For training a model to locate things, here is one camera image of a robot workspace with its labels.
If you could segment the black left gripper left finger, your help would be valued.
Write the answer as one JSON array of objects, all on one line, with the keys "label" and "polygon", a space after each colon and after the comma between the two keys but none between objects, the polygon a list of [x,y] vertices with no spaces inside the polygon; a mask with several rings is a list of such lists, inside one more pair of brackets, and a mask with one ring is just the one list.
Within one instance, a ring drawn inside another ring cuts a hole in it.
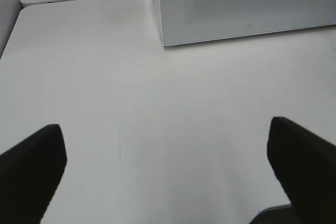
[{"label": "black left gripper left finger", "polygon": [[67,153],[60,125],[46,125],[1,154],[1,223],[40,223]]}]

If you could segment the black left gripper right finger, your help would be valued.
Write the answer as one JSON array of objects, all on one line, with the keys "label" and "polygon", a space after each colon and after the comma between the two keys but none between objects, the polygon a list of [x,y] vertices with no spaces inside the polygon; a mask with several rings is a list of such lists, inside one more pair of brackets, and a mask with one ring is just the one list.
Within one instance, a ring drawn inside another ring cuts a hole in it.
[{"label": "black left gripper right finger", "polygon": [[267,157],[301,223],[335,223],[335,145],[277,116]]}]

